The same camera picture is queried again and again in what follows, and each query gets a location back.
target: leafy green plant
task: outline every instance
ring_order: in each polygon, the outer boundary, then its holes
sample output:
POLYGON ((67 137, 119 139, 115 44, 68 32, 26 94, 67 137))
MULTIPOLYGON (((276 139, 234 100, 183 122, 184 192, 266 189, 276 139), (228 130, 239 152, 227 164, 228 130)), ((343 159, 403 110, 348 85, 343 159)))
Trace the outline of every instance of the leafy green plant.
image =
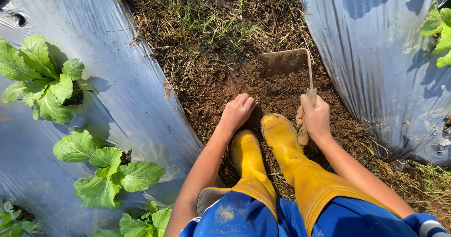
POLYGON ((82 206, 115 210, 122 203, 114 197, 123 187, 128 192, 143 191, 157 183, 166 173, 154 162, 131 163, 127 154, 115 147, 106 147, 100 138, 77 127, 53 147, 53 154, 64 162, 89 162, 99 167, 94 176, 78 179, 75 194, 82 206))
POLYGON ((451 9, 442 8, 438 10, 437 1, 434 1, 429 8, 429 17, 421 25, 420 33, 422 35, 434 35, 440 38, 433 54, 442 54, 443 57, 437 59, 437 67, 443 68, 451 66, 451 9))
POLYGON ((0 38, 0 73, 17 82, 6 88, 1 96, 4 103, 12 103, 22 95, 26 106, 33 107, 33 118, 39 115, 48 121, 67 125, 72 113, 65 101, 82 90, 73 81, 81 78, 84 65, 78 59, 70 59, 60 70, 58 63, 49 55, 42 35, 31 35, 24 39, 18 51, 0 38))
POLYGON ((122 214, 119 221, 120 230, 97 230, 89 237, 163 237, 172 209, 158 209, 154 201, 147 201, 146 214, 140 219, 133 219, 128 213, 122 214))
POLYGON ((0 199, 0 237, 20 237, 25 232, 42 233, 41 227, 25 216, 25 211, 14 208, 10 201, 0 199))

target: leg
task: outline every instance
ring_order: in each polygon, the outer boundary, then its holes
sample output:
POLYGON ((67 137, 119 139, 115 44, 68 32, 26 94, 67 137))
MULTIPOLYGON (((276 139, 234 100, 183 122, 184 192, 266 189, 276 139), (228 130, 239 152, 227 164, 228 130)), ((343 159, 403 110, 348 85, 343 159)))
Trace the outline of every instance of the leg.
POLYGON ((321 211, 334 197, 357 198, 386 208, 345 179, 307 159, 297 142, 295 128, 284 116, 276 113, 265 115, 261 128, 285 179, 295 187, 296 201, 309 235, 321 211))
POLYGON ((199 195, 198 214, 201 215, 209 204, 216 202, 228 191, 237 191, 262 202, 277 219, 276 192, 266 175, 262 152, 255 135, 250 130, 237 133, 232 140, 231 153, 240 181, 233 188, 204 189, 199 195))

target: person's left hand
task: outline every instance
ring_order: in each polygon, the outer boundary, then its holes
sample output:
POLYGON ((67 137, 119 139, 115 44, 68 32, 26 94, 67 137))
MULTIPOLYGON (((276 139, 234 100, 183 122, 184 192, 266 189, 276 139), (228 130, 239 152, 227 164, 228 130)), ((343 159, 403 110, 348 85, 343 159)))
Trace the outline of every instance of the person's left hand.
POLYGON ((258 104, 247 93, 239 94, 233 101, 227 103, 222 112, 218 126, 235 133, 249 119, 253 109, 258 104))

